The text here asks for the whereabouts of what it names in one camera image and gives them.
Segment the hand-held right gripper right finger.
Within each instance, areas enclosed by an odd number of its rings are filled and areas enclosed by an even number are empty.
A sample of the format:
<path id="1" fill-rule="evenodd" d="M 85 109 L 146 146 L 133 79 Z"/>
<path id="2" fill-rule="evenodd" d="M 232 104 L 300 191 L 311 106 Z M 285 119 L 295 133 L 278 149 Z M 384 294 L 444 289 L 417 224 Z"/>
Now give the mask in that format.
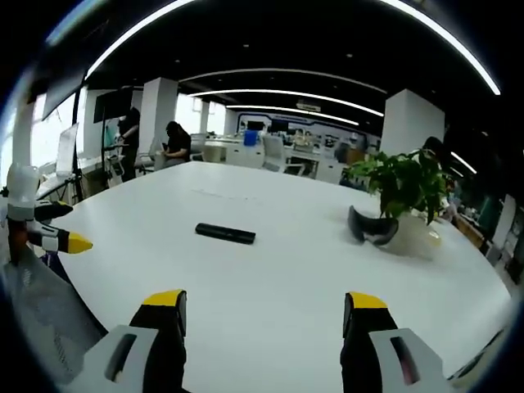
<path id="1" fill-rule="evenodd" d="M 451 392 L 443 362 L 417 334 L 397 327 L 386 303 L 345 296 L 340 355 L 344 392 Z"/>

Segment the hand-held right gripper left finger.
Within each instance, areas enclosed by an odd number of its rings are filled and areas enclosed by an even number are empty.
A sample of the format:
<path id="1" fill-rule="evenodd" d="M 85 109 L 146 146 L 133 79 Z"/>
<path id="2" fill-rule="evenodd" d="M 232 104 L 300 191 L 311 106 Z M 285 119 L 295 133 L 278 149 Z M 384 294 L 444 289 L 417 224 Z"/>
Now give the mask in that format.
<path id="1" fill-rule="evenodd" d="M 85 354 L 68 392 L 183 392 L 186 308 L 183 289 L 146 298 Z"/>

